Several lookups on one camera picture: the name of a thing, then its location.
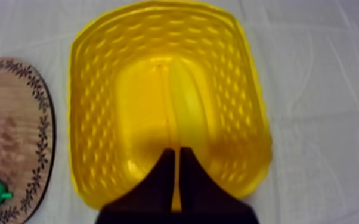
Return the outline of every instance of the basket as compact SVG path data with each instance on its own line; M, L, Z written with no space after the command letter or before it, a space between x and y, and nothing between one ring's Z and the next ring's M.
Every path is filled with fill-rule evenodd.
M265 177L268 122L231 14L198 2L132 4L90 22L69 64L70 165L87 205L100 209L126 194L165 148L192 147L235 197ZM177 183L173 207L180 209Z

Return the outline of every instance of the wooden coaster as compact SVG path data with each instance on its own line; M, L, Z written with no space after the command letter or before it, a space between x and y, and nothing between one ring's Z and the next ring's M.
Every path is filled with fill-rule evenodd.
M55 148L55 120L46 84L31 65L0 58L0 180L14 194L0 205L0 223L23 223L45 194Z

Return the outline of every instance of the white cloth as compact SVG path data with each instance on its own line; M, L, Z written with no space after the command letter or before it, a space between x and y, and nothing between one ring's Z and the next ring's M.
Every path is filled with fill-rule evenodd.
M0 0L0 57L40 71L57 118L52 179L28 223L95 220L69 175L67 59L87 22L133 1ZM261 223L359 223L359 0L210 2L244 25L263 88L274 161L249 198Z

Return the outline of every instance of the white tablecloth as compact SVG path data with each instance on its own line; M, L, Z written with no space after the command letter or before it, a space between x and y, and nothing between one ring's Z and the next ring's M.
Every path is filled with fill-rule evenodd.
M0 0L0 57L32 63L57 117L45 199L28 223L93 223L73 192L67 59L91 19L134 0ZM359 223L359 0L210 0L242 22L273 136L270 173L249 199L261 223Z

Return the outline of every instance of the floral border pattern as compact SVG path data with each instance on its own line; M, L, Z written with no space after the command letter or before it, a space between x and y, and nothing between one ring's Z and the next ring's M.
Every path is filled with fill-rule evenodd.
M27 79L26 85L32 88L32 96L38 102L38 109L42 112L39 118L38 124L38 141L36 143L37 150L35 151L38 156L38 166L32 170L31 181L27 184L26 195L20 201L21 205L19 208L16 206L9 207L5 210L0 210L0 224L6 224L11 220L14 220L20 214L27 214L28 209L32 208L33 197L41 192L41 184L39 183L42 179L40 173L44 170L45 165L49 163L46 159L45 149L48 146L47 143L47 128L50 125L49 117L47 115L47 109L50 108L50 102L47 97L47 92L42 85L40 75L32 66L24 66L23 63L15 63L13 59L0 59L0 71L4 69L8 72L13 73L19 79Z

